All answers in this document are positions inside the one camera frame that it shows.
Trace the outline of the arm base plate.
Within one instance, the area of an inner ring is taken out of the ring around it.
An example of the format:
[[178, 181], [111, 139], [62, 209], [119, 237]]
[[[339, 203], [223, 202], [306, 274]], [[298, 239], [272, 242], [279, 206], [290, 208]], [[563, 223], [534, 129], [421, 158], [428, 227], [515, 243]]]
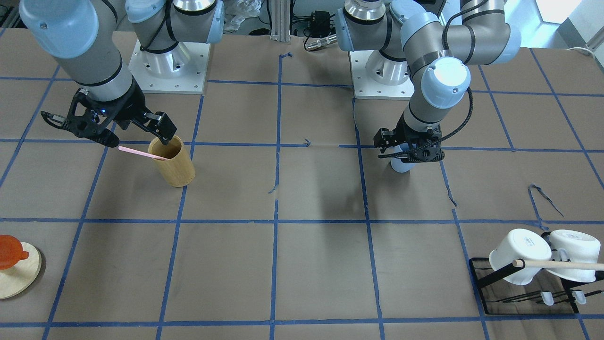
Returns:
[[392, 61], [379, 51], [349, 52], [354, 98], [408, 100], [414, 94], [408, 63]]
[[129, 70], [143, 93], [203, 94], [211, 44], [181, 42], [174, 50], [153, 54], [136, 41]]

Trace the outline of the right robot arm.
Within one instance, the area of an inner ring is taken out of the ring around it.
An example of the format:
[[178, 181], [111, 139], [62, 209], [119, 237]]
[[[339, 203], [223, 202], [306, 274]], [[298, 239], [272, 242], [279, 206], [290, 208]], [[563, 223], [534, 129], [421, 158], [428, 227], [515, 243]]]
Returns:
[[39, 46], [51, 55], [79, 89], [66, 116], [41, 111], [50, 126], [78, 138], [115, 148], [115, 122], [153, 134], [167, 145], [176, 126], [161, 111], [151, 112], [112, 35], [124, 13], [134, 26], [140, 51], [168, 55], [183, 43], [218, 43], [222, 0], [22, 0], [21, 19]]

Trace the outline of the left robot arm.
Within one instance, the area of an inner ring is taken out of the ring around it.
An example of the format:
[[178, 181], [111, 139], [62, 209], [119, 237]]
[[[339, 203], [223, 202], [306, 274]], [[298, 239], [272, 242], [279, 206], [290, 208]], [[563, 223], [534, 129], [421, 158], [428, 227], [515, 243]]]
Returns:
[[414, 0], [346, 0], [335, 15], [343, 51], [377, 51], [406, 64], [414, 93], [396, 127], [373, 138], [380, 158], [402, 166], [444, 159], [440, 122], [470, 90], [470, 65], [502, 64], [520, 49], [521, 32], [505, 20], [502, 0], [462, 0], [460, 25]]

